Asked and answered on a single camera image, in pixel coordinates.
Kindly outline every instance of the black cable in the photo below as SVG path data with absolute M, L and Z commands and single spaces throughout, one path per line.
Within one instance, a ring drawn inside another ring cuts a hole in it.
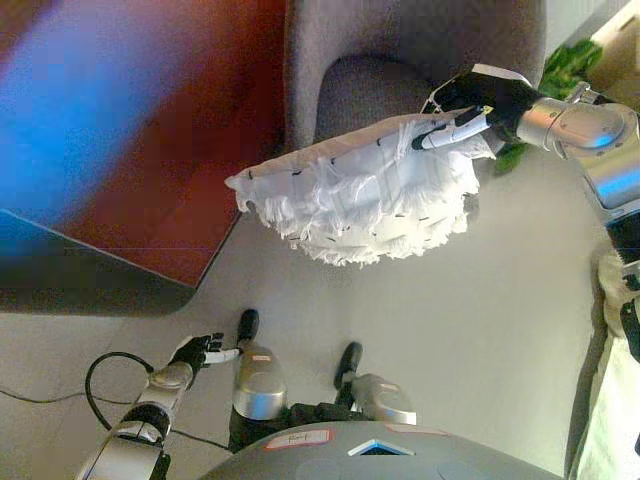
M 65 395 L 63 397 L 48 398 L 46 400 L 36 400 L 34 398 L 29 398 L 29 397 L 25 397 L 24 395 L 20 395 L 19 393 L 15 393 L 10 388 L 7 388 L 3 385 L 0 385 L 0 394 L 6 395 L 7 397 L 14 398 L 16 400 L 20 400 L 22 402 L 35 403 L 38 405 L 43 405 L 43 404 L 46 405 L 51 403 L 63 402 L 65 400 L 69 400 L 70 398 L 84 397 L 86 395 L 84 392 L 76 392 L 76 393 L 71 393 L 69 395 Z M 94 395 L 93 398 L 95 398 L 96 400 L 100 400 L 101 402 L 111 403 L 113 405 L 131 405 L 133 403 L 133 401 L 121 402 L 118 400 L 111 400 L 109 398 L 100 397 L 98 395 Z
M 129 359 L 135 360 L 136 362 L 141 364 L 145 368 L 147 373 L 153 373 L 153 371 L 154 371 L 154 368 L 149 363 L 147 363 L 144 359 L 138 357 L 137 355 L 133 355 L 132 353 L 127 353 L 127 352 L 109 352 L 109 353 L 105 353 L 104 355 L 101 355 L 100 357 L 96 358 L 93 361 L 93 363 L 89 367 L 89 370 L 87 370 L 87 375 L 85 376 L 85 381 L 84 381 L 85 396 L 87 397 L 87 401 L 89 402 L 89 406 L 91 407 L 91 410 L 93 411 L 94 415 L 97 417 L 98 421 L 102 424 L 102 426 L 104 428 L 106 428 L 107 430 L 111 430 L 111 424 L 107 421 L 106 418 L 104 418 L 104 415 L 102 415 L 102 412 L 100 411 L 100 409 L 98 408 L 98 405 L 96 405 L 96 403 L 94 401 L 94 398 L 98 399 L 98 397 L 91 393 L 91 377 L 93 376 L 93 371 L 96 369 L 96 367 L 103 360 L 106 360 L 107 358 L 110 358 L 110 357 L 125 357 L 125 358 L 129 358 Z M 195 440 L 197 442 L 202 442 L 202 443 L 207 443 L 209 445 L 213 445 L 215 447 L 221 448 L 222 450 L 225 450 L 227 452 L 231 452 L 229 447 L 226 447 L 226 446 L 222 445 L 221 443 L 215 442 L 213 440 L 208 440 L 208 439 L 202 438 L 202 437 L 196 437 L 195 435 L 191 435 L 190 433 L 183 432 L 181 430 L 170 430 L 169 433 L 175 433 L 177 435 L 182 435 L 183 437 L 189 438 L 191 440 Z
M 190 438 L 191 440 L 195 440 L 197 442 L 208 443 L 209 445 L 213 445 L 214 447 L 221 448 L 222 450 L 226 450 L 227 452 L 233 453 L 229 447 L 225 447 L 221 443 L 214 442 L 213 440 L 207 440 L 206 438 L 196 437 L 195 435 L 191 435 L 190 433 L 183 432 L 182 430 L 171 430 L 169 433 L 175 433 L 177 435 L 182 435 L 183 437 Z
M 89 367 L 89 370 L 87 370 L 87 375 L 84 378 L 84 393 L 87 396 L 87 402 L 89 402 L 89 406 L 91 407 L 93 414 L 96 416 L 98 421 L 102 424 L 102 426 L 107 430 L 111 430 L 111 424 L 107 421 L 106 418 L 104 418 L 104 415 L 102 415 L 102 412 L 98 408 L 98 405 L 96 405 L 94 396 L 91 393 L 91 377 L 93 376 L 93 371 L 96 369 L 96 367 L 101 362 L 111 357 L 124 357 L 124 358 L 129 358 L 131 360 L 135 360 L 136 362 L 138 362 L 140 365 L 144 367 L 147 373 L 153 373 L 153 370 L 154 370 L 153 367 L 149 363 L 147 363 L 144 359 L 138 357 L 137 355 L 134 355 L 132 353 L 127 353 L 127 352 L 105 353 L 104 355 L 100 355 L 98 358 L 96 358 L 93 361 L 93 363 Z
M 139 364 L 141 364 L 145 370 L 147 371 L 147 373 L 152 373 L 154 368 L 147 363 L 144 359 L 133 355 L 131 353 L 127 353 L 127 352 L 109 352 L 109 353 L 105 353 L 104 355 L 98 357 L 96 360 L 94 360 L 94 362 L 91 364 L 91 366 L 89 367 L 89 370 L 87 370 L 87 375 L 85 377 L 85 384 L 84 384 L 84 388 L 85 391 L 84 392 L 76 392 L 76 393 L 71 393 L 69 395 L 64 395 L 62 397 L 57 397 L 57 398 L 48 398 L 48 399 L 44 399 L 44 400 L 37 400 L 34 398 L 29 398 L 26 397 L 24 395 L 20 395 L 19 393 L 15 393 L 13 392 L 10 388 L 5 387 L 3 385 L 0 385 L 0 394 L 2 395 L 6 395 L 7 397 L 13 398 L 15 400 L 20 400 L 22 402 L 27 402 L 27 403 L 33 403 L 33 404 L 37 404 L 37 405 L 47 405 L 47 404 L 52 404 L 52 403 L 58 403 L 58 402 L 63 402 L 65 400 L 69 400 L 71 398 L 75 398 L 75 397 L 86 397 L 87 401 L 89 402 L 89 406 L 91 407 L 91 410 L 93 411 L 94 415 L 98 418 L 98 421 L 102 424 L 102 426 L 104 426 L 107 430 L 111 430 L 111 425 L 109 424 L 109 422 L 107 421 L 106 418 L 104 418 L 104 416 L 102 415 L 102 412 L 100 411 L 100 409 L 98 408 L 98 406 L 95 403 L 95 400 L 99 400 L 101 402 L 106 402 L 106 403 L 111 403 L 113 405 L 131 405 L 133 402 L 123 402 L 123 401 L 118 401 L 118 400 L 111 400 L 109 398 L 104 398 L 98 395 L 94 395 L 91 392 L 91 377 L 93 375 L 93 371 L 96 369 L 96 367 L 103 361 L 106 360 L 107 358 L 111 358 L 111 357 L 124 357 L 124 358 L 129 358 L 131 360 L 135 360 L 136 362 L 138 362 Z M 214 447 L 218 447 L 221 448 L 222 450 L 225 450 L 227 452 L 233 453 L 229 447 L 226 447 L 225 445 L 215 442 L 213 440 L 209 440 L 206 438 L 202 438 L 202 437 L 197 437 L 195 435 L 191 435 L 190 433 L 187 432 L 183 432 L 182 430 L 171 430 L 169 433 L 175 433 L 176 435 L 181 435 L 185 438 L 189 438 L 191 440 L 195 440 L 196 442 L 202 442 L 202 443 L 206 443 L 209 445 L 213 445 Z

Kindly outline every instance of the metal cylinder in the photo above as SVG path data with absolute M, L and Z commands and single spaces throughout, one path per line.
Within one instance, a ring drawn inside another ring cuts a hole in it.
M 553 98 L 541 98 L 527 110 L 520 122 L 516 134 L 525 143 L 549 150 L 547 135 L 551 126 L 568 105 Z

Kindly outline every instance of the gray floor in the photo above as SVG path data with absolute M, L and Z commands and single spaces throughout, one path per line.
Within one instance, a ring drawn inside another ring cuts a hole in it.
M 197 296 L 170 316 L 0 314 L 0 383 L 32 397 L 78 391 L 106 350 L 159 366 L 186 335 L 223 330 L 231 342 L 238 315 L 256 307 L 259 340 L 280 358 L 291 401 L 331 400 L 335 363 L 357 339 L 362 371 L 401 384 L 421 424 L 562 474 L 597 354 L 591 264 L 606 236 L 578 175 L 555 157 L 529 154 L 510 175 L 480 176 L 479 220 L 421 258 L 328 267 L 246 216 Z M 130 399 L 140 370 L 114 360 L 95 389 Z M 204 371 L 178 428 L 226 441 L 232 375 L 231 365 Z M 104 408 L 112 419 L 122 410 Z M 104 436 L 82 398 L 33 406 L 0 396 L 0 409 L 2 479 L 72 478 Z M 180 437 L 168 451 L 171 479 L 196 478 L 228 455 Z

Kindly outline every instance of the white wall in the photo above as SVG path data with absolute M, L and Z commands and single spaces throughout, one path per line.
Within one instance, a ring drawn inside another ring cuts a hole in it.
M 588 38 L 629 0 L 547 0 L 547 54 Z

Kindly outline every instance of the white sheet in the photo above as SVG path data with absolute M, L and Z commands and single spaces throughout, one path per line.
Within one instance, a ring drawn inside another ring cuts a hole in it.
M 621 268 L 615 252 L 600 260 L 608 338 L 593 380 L 589 423 L 570 479 L 640 479 L 640 456 L 634 450 L 640 434 L 640 363 L 629 353 L 619 313 L 635 294 L 624 285 Z

